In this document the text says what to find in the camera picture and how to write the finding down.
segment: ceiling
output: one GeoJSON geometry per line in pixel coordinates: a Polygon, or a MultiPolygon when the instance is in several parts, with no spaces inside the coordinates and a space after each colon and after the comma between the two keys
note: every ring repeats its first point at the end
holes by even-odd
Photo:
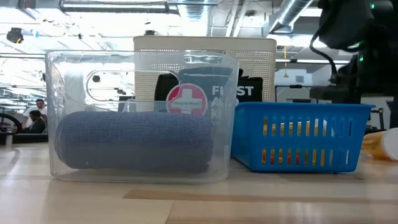
{"type": "MultiPolygon", "coordinates": [[[[239,37],[262,37],[264,21],[276,13],[282,0],[170,0],[167,12],[164,2],[133,0],[64,0],[60,9],[58,0],[2,0],[0,2],[0,54],[44,54],[53,50],[133,50],[132,38],[143,35],[146,30],[155,30],[156,35],[208,35],[225,37],[228,24],[234,22],[234,33],[238,17],[246,5],[245,17],[237,32],[239,37]],[[231,18],[234,4],[238,3],[235,19],[231,18]],[[17,7],[18,4],[29,7],[17,7]],[[131,9],[126,4],[137,7],[131,9]],[[12,27],[22,28],[24,41],[13,44],[6,39],[12,27]]],[[[318,27],[320,11],[313,3],[294,24],[289,35],[268,35],[277,40],[281,47],[277,58],[323,59],[313,54],[308,45],[318,27]]],[[[349,60],[351,55],[325,48],[315,43],[335,60],[349,60]]],[[[0,58],[1,98],[21,96],[44,97],[44,60],[39,58],[0,58]],[[19,90],[10,88],[17,85],[19,90]]],[[[288,68],[307,69],[309,73],[324,65],[288,64],[288,68]]],[[[105,82],[98,88],[107,88],[105,82]]],[[[109,99],[119,96],[109,91],[109,99]]]]}

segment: clear plastic bin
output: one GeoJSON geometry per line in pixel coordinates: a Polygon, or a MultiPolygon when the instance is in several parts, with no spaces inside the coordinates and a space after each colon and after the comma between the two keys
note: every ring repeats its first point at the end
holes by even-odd
{"type": "Polygon", "coordinates": [[[235,59],[191,52],[50,52],[46,74],[53,176],[205,183],[228,175],[235,59]],[[172,74],[179,84],[166,101],[109,101],[101,94],[134,92],[138,73],[172,74]]]}

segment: ceiling light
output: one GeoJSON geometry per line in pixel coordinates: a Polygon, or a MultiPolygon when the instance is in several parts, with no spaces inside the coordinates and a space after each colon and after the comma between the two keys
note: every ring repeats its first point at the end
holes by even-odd
{"type": "Polygon", "coordinates": [[[277,63],[289,63],[291,59],[276,59],[277,63]]]}
{"type": "Polygon", "coordinates": [[[10,110],[23,110],[26,109],[26,106],[2,106],[4,109],[10,110]]]}
{"type": "MultiPolygon", "coordinates": [[[[279,46],[293,46],[293,47],[309,47],[312,39],[312,35],[275,35],[269,34],[267,38],[276,40],[279,46]]],[[[314,47],[327,47],[324,43],[320,42],[318,39],[313,43],[314,47]]]]}
{"type": "Polygon", "coordinates": [[[0,54],[0,58],[45,58],[45,54],[0,54]]]}
{"type": "Polygon", "coordinates": [[[319,8],[306,8],[300,16],[302,17],[321,17],[322,9],[319,8]]]}
{"type": "Polygon", "coordinates": [[[148,8],[148,9],[163,9],[162,5],[144,5],[139,6],[138,3],[148,4],[150,2],[159,2],[158,0],[149,1],[136,1],[131,2],[131,4],[64,4],[64,8],[88,8],[88,9],[132,9],[135,7],[148,8]]]}
{"type": "MultiPolygon", "coordinates": [[[[333,61],[337,65],[348,64],[349,60],[334,60],[333,61]]],[[[328,60],[311,60],[311,59],[297,59],[297,63],[324,63],[329,64],[328,60]]]]}
{"type": "Polygon", "coordinates": [[[3,100],[21,100],[20,98],[0,98],[0,102],[3,100]]]}

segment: person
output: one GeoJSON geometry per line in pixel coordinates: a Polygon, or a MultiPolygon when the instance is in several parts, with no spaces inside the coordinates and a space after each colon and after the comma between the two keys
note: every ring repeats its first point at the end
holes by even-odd
{"type": "Polygon", "coordinates": [[[42,113],[38,110],[33,110],[29,112],[29,116],[33,123],[28,128],[22,129],[21,133],[28,133],[28,134],[43,133],[45,129],[45,121],[42,119],[42,113]]]}
{"type": "Polygon", "coordinates": [[[44,100],[37,99],[36,106],[29,108],[23,114],[24,115],[24,119],[22,120],[22,128],[23,129],[29,128],[32,125],[33,121],[30,118],[30,112],[33,110],[39,111],[42,115],[47,115],[47,108],[45,107],[44,100]]]}

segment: white wall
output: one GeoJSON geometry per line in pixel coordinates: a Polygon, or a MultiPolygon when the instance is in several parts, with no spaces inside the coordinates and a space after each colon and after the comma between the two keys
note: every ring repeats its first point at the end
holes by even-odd
{"type": "MultiPolygon", "coordinates": [[[[312,75],[308,74],[305,69],[287,69],[288,78],[285,78],[285,70],[281,69],[275,72],[275,85],[312,85],[312,75]],[[304,83],[296,82],[296,75],[304,77],[304,83]]],[[[286,99],[309,99],[310,92],[307,88],[290,89],[289,87],[278,87],[277,101],[286,102],[286,99]]]]}
{"type": "Polygon", "coordinates": [[[331,75],[331,68],[329,65],[317,70],[312,74],[312,84],[314,86],[328,86],[330,84],[329,78],[331,75]]]}

